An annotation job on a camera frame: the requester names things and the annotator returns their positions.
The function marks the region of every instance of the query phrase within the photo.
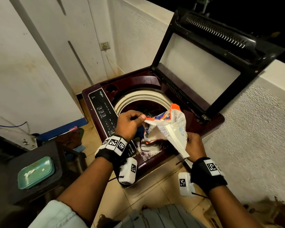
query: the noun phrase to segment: washing machine lid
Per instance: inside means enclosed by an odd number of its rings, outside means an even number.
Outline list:
[[[283,51],[260,38],[179,8],[151,71],[203,122],[208,122]]]

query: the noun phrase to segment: top-load washing machine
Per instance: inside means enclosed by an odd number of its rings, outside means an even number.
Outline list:
[[[178,9],[151,66],[98,83],[82,96],[102,141],[114,134],[120,113],[133,109],[153,117],[171,103],[185,114],[186,131],[205,137],[224,122],[219,112],[283,50]],[[147,146],[141,138],[124,151],[137,160],[136,181],[178,154],[167,141]],[[190,169],[192,163],[184,165]]]

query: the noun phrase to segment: hand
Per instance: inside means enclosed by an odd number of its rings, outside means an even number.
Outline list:
[[[201,157],[207,157],[201,137],[197,133],[187,132],[187,134],[188,142],[186,145],[186,151],[190,155],[188,160],[195,162]]]
[[[145,119],[146,116],[143,113],[135,110],[122,113],[118,117],[115,134],[124,137],[129,142],[136,134],[137,127],[140,127]]]

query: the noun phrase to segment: shirt sleeve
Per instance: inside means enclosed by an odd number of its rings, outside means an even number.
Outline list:
[[[38,214],[29,228],[87,228],[83,220],[70,207],[52,200]]]

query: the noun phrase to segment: green container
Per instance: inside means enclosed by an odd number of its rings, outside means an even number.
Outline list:
[[[18,173],[18,188],[29,189],[55,172],[53,161],[44,157],[33,164],[24,167]]]

